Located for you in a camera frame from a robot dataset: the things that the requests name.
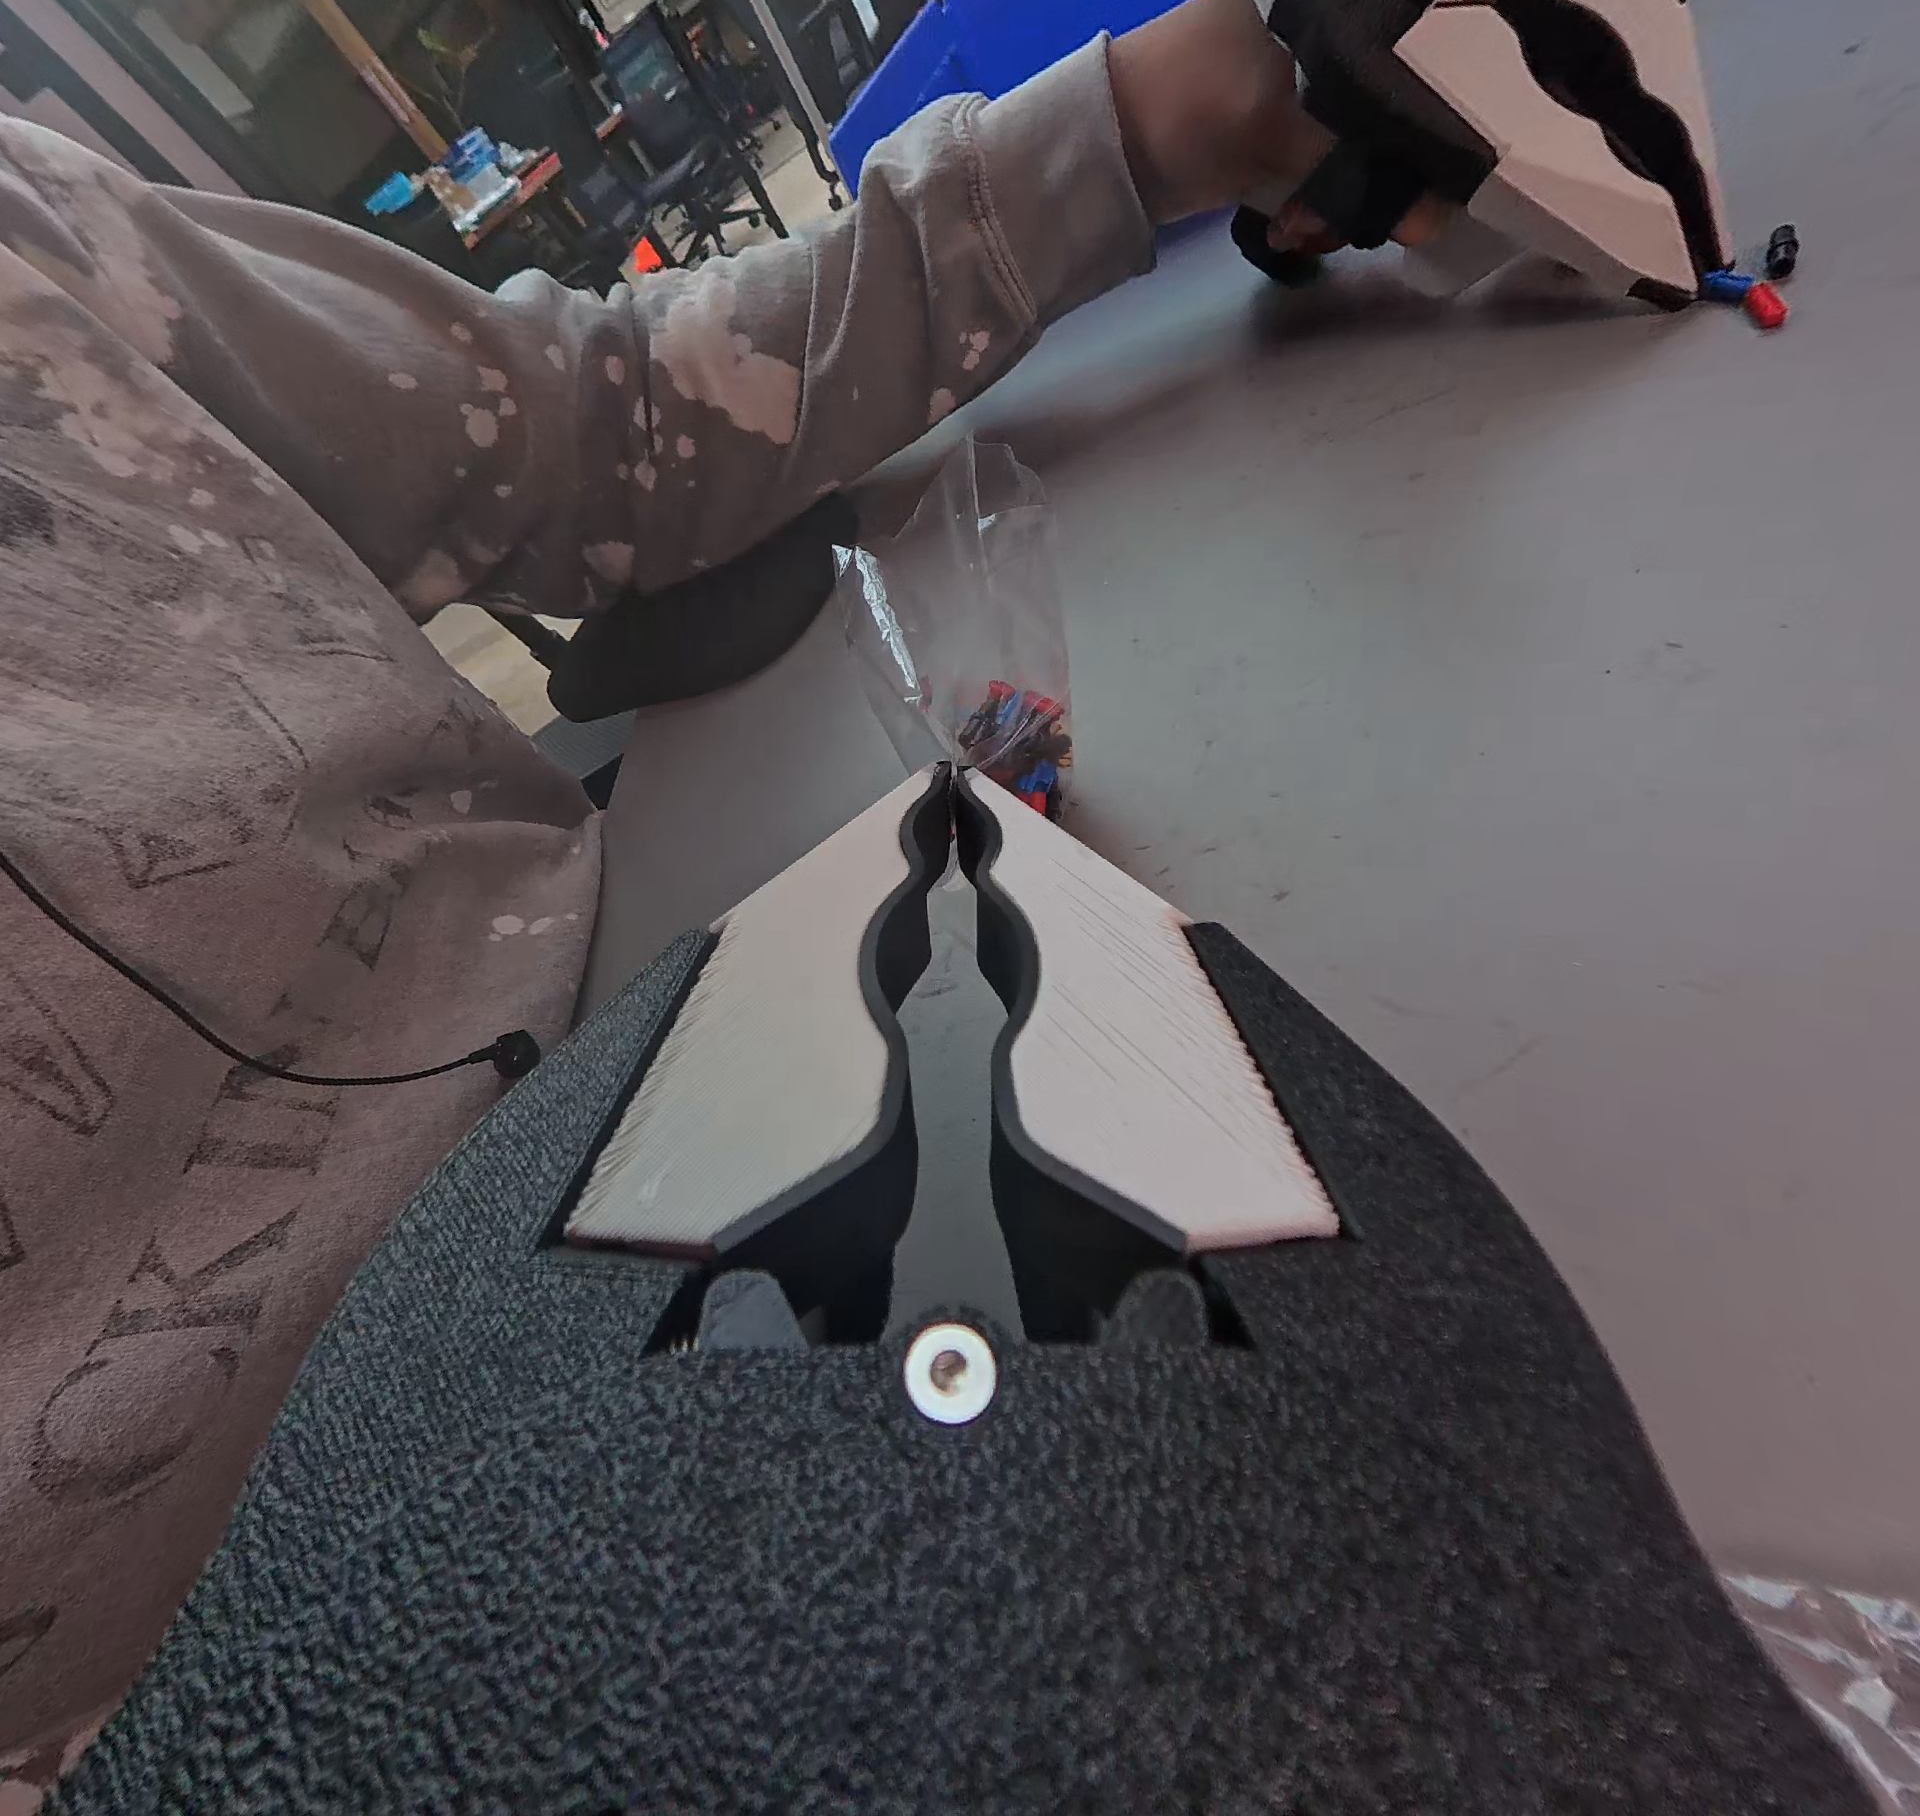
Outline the grey desk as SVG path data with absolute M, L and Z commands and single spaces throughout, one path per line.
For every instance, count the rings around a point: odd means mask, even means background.
M 1188 226 L 861 503 L 1044 482 L 1072 828 L 1468 1145 L 1721 1568 L 1918 1600 L 1918 0 L 1693 10 L 1784 330 Z

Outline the person's left hand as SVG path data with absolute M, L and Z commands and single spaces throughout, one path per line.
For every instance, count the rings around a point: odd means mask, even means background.
M 1296 65 L 1253 0 L 1187 0 L 1111 41 L 1121 141 L 1151 226 L 1253 207 L 1281 254 L 1341 237 L 1301 200 L 1331 134 L 1296 95 Z

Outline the black office chair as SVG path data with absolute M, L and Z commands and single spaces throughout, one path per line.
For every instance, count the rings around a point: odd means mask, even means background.
M 618 95 L 615 134 L 641 158 L 641 268 L 731 256 L 729 231 L 737 226 L 788 239 L 757 171 L 757 144 L 722 113 L 660 7 L 607 41 L 600 71 Z

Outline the metal table leg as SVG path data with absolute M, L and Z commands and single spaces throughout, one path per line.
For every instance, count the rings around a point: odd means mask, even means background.
M 790 102 L 790 119 L 803 127 L 803 149 L 807 158 L 813 162 L 813 171 L 819 175 L 826 194 L 829 194 L 829 213 L 840 213 L 850 203 L 850 194 L 837 175 L 837 163 L 829 156 L 829 124 L 826 113 L 819 109 L 819 102 L 813 99 L 807 76 L 801 71 L 801 57 L 790 48 L 790 38 L 784 34 L 782 17 L 771 7 L 771 0 L 745 0 L 745 10 L 758 27 L 758 41 L 763 48 L 774 57 L 782 76 L 784 76 L 784 92 Z

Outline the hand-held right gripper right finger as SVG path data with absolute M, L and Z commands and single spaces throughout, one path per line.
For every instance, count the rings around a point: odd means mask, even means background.
M 1145 1274 L 1341 1234 L 1198 956 L 1198 923 L 978 772 L 955 779 L 990 1051 L 990 1197 L 1030 1340 L 1096 1340 Z

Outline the person's left forearm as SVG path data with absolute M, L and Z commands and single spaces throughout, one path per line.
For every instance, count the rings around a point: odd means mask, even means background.
M 128 542 L 359 559 L 419 620 L 731 562 L 1155 261 L 1097 34 L 933 102 L 790 239 L 483 290 L 364 227 L 3 119 L 3 465 Z

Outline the person's bleached sweatshirt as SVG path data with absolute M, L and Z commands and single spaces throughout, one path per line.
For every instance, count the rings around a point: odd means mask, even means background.
M 3 119 L 3 1812 L 155 1655 L 310 1340 L 561 1033 L 588 800 L 420 620 L 588 589 L 622 315 Z

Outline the pile of small plastic pins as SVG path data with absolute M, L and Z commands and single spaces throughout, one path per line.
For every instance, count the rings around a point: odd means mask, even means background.
M 1757 330 L 1777 331 L 1791 321 L 1786 280 L 1799 267 L 1797 226 L 1777 226 L 1753 267 L 1724 267 L 1698 279 L 1696 296 L 1710 307 L 1739 311 Z

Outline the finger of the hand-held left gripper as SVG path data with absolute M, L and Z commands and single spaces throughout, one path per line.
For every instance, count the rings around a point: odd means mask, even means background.
M 1616 158 L 1593 119 L 1545 92 L 1515 27 L 1491 7 L 1428 13 L 1399 55 L 1497 151 L 1465 213 L 1403 250 L 1418 290 L 1465 293 L 1519 256 L 1540 256 L 1602 293 L 1661 286 L 1693 299 L 1710 268 L 1693 268 L 1667 197 Z
M 1717 140 L 1688 0 L 1557 0 L 1592 32 L 1583 109 L 1607 144 L 1672 207 L 1693 268 L 1729 268 Z

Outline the background workbench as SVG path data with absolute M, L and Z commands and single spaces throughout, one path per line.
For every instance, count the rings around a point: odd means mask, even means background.
M 561 156 L 500 149 L 478 127 L 438 163 L 376 185 L 361 213 L 376 235 L 483 290 L 529 268 L 573 290 L 607 293 L 619 280 L 622 244 L 588 216 Z

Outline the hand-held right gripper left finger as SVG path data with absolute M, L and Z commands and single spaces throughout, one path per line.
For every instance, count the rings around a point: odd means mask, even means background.
M 922 770 L 695 935 L 564 1205 L 564 1248 L 763 1272 L 875 1340 L 917 1203 L 898 1010 L 930 965 L 953 770 Z

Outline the small clear plastic bag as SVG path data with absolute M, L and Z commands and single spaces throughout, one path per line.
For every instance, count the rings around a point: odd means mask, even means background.
M 1918 1812 L 1918 1604 L 1721 1571 L 1732 1610 L 1883 1812 Z

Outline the cluster of mixed colourful pins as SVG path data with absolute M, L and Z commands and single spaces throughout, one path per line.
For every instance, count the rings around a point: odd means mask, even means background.
M 1009 679 L 986 679 L 957 724 L 955 763 L 1060 824 L 1072 772 L 1069 705 Z

